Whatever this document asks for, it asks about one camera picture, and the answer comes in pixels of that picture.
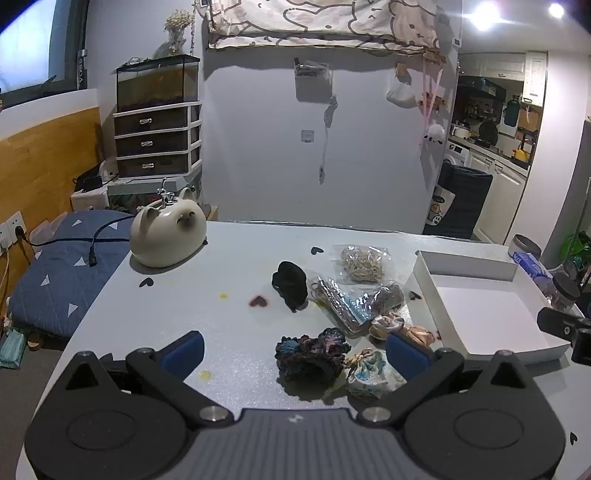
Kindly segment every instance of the tissue box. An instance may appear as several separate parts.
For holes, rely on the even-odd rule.
[[[534,281],[538,288],[544,292],[551,285],[552,279],[546,274],[544,268],[538,263],[532,254],[514,252],[511,256],[513,262],[518,264],[525,273]]]

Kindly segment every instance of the floor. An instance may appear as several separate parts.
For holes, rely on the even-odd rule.
[[[0,369],[0,480],[14,480],[25,431],[65,345],[25,348],[19,370]]]

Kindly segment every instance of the curtain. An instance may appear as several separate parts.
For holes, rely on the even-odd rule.
[[[210,0],[206,17],[211,48],[439,50],[433,0]]]

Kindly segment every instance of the black chair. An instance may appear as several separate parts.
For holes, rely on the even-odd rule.
[[[471,239],[472,232],[491,189],[492,175],[474,168],[444,161],[439,174],[440,187],[456,194],[452,206],[438,225],[425,225],[423,235]]]

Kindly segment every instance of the kitchen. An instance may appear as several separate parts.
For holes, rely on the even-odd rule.
[[[472,238],[503,244],[535,161],[547,53],[461,54],[459,63],[444,159],[492,176]]]

